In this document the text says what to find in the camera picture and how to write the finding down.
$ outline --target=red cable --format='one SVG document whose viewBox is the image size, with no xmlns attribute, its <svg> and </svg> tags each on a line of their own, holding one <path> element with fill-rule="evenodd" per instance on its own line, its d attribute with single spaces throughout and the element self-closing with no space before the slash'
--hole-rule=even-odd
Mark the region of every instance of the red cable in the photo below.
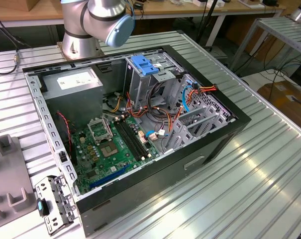
<svg viewBox="0 0 301 239">
<path fill-rule="evenodd" d="M 69 136 L 69 145 L 70 145 L 70 152 L 71 152 L 71 133 L 70 133 L 70 128 L 69 128 L 69 124 L 67 123 L 66 118 L 64 117 L 64 115 L 62 115 L 60 112 L 56 112 L 60 117 L 63 118 L 65 124 L 66 124 L 66 128 L 67 128 L 67 134 Z"/>
</svg>

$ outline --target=blue drive bay latch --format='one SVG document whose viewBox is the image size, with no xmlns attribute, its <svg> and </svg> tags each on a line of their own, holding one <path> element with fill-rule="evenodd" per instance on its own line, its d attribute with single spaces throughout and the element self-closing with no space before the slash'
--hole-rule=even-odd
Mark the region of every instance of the blue drive bay latch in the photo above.
<svg viewBox="0 0 301 239">
<path fill-rule="evenodd" d="M 144 76 L 158 73 L 159 70 L 154 67 L 150 61 L 143 55 L 132 56 L 132 62 L 142 71 Z"/>
</svg>

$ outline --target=yellow cable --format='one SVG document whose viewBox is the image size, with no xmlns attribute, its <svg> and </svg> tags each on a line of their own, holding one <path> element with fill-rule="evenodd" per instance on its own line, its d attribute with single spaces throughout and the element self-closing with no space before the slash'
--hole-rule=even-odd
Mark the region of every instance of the yellow cable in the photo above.
<svg viewBox="0 0 301 239">
<path fill-rule="evenodd" d="M 118 98 L 117 105 L 116 105 L 115 109 L 113 109 L 110 112 L 112 112 L 112 113 L 116 112 L 118 110 L 118 108 L 119 108 L 119 103 L 120 103 L 120 97 Z"/>
</svg>

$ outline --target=blue pci slot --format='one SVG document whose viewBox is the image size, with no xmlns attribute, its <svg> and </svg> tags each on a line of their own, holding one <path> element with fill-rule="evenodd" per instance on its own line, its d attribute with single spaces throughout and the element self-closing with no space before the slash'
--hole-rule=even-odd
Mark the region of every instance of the blue pci slot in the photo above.
<svg viewBox="0 0 301 239">
<path fill-rule="evenodd" d="M 118 176 L 124 174 L 125 171 L 126 171 L 126 169 L 129 166 L 130 166 L 130 164 L 127 164 L 125 167 L 123 167 L 122 169 L 118 170 L 117 172 L 114 172 L 114 173 L 112 173 L 112 174 L 110 174 L 110 175 L 108 175 L 108 176 L 106 176 L 106 177 L 104 177 L 104 178 L 102 178 L 102 179 L 94 182 L 94 183 L 91 183 L 90 184 L 90 189 L 92 189 L 94 187 L 97 187 L 99 185 L 102 185 L 102 184 L 104 184 L 104 183 L 106 183 L 106 182 L 108 182 L 108 181 L 110 181 L 110 180 L 112 180 L 114 178 L 117 178 Z"/>
</svg>

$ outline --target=blue tab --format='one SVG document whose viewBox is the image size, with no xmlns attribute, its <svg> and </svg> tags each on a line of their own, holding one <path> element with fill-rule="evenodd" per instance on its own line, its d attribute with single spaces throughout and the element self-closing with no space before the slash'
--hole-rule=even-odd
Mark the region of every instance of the blue tab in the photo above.
<svg viewBox="0 0 301 239">
<path fill-rule="evenodd" d="M 41 201 L 37 203 L 37 208 L 40 211 L 42 210 L 42 203 L 41 203 Z"/>
<path fill-rule="evenodd" d="M 143 55 L 132 56 L 132 62 L 142 71 L 144 76 L 158 73 L 159 70 L 154 67 L 150 61 Z"/>
</svg>

